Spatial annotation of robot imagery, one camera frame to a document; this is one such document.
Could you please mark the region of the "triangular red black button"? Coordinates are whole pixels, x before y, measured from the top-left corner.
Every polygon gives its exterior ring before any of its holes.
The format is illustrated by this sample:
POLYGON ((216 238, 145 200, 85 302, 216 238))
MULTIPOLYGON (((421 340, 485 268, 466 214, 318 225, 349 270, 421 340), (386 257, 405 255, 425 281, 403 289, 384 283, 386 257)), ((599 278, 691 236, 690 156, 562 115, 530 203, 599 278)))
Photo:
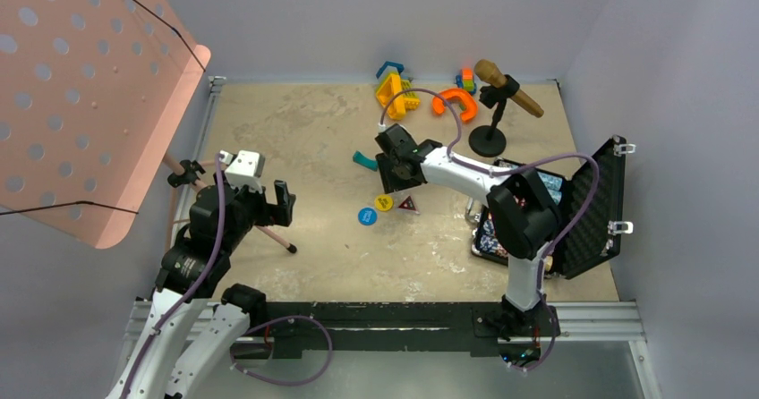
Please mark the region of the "triangular red black button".
POLYGON ((402 194, 398 197, 397 210, 407 214, 420 215, 418 204, 415 202, 414 196, 411 194, 402 194))

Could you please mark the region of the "yellow round dealer button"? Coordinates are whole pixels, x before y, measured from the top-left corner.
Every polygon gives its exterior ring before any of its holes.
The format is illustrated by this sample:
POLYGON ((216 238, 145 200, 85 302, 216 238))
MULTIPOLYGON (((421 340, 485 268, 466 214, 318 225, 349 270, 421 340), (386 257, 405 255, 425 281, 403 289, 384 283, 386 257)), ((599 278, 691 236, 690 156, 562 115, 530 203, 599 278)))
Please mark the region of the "yellow round dealer button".
POLYGON ((388 194, 380 194, 374 199, 374 207, 381 212, 390 211, 395 205, 395 201, 388 194))

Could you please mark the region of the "blue round dealer button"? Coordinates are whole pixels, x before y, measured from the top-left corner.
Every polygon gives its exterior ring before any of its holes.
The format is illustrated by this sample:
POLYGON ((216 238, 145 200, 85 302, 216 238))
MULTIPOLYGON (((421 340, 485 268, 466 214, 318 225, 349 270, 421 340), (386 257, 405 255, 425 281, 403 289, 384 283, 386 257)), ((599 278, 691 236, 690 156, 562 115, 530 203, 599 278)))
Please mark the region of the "blue round dealer button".
POLYGON ((357 220, 361 225, 374 225, 378 220, 378 213, 374 208, 361 208, 357 214, 357 220))

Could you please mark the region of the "black poker set case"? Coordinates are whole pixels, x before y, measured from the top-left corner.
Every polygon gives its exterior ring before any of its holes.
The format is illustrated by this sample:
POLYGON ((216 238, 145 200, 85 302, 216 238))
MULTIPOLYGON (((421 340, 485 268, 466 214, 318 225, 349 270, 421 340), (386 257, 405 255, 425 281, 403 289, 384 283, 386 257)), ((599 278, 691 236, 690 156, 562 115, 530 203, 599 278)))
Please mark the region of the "black poker set case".
MULTIPOLYGON (((623 199, 626 159, 635 149, 636 145, 614 135, 593 154, 600 171, 596 192, 578 223, 550 254, 547 276, 571 279, 618 256, 622 235, 634 229, 632 223, 623 219, 623 199)), ((593 170, 583 165, 571 177, 563 178, 558 207, 564 221, 569 222, 579 213, 591 189, 593 170)))

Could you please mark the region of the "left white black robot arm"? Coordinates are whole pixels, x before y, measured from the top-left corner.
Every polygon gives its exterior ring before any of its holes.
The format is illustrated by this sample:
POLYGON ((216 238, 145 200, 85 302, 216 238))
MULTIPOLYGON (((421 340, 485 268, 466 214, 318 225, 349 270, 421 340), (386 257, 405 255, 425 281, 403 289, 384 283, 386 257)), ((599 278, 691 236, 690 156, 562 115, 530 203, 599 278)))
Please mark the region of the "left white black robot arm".
POLYGON ((268 202, 260 182, 263 165, 257 152, 218 154, 214 183, 200 187, 188 222, 161 260, 145 326, 109 397, 187 398, 237 337, 257 335, 266 326, 265 294, 236 284, 214 309, 209 327, 185 343, 247 233, 292 223, 295 196, 276 180, 277 200, 268 202))

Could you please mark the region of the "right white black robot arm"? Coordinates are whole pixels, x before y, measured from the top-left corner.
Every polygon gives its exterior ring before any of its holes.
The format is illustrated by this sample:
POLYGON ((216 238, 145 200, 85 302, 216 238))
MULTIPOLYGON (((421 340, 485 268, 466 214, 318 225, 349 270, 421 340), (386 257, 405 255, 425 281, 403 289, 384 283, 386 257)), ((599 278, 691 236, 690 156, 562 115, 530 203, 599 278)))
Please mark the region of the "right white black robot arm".
POLYGON ((547 303, 543 280, 561 218, 537 165, 487 165, 435 140, 418 143, 400 124, 381 125, 375 140, 386 191, 435 184, 487 208, 495 236, 508 258, 509 277, 501 303, 507 335, 534 331, 540 318, 546 318, 550 334, 557 335, 558 317, 547 303))

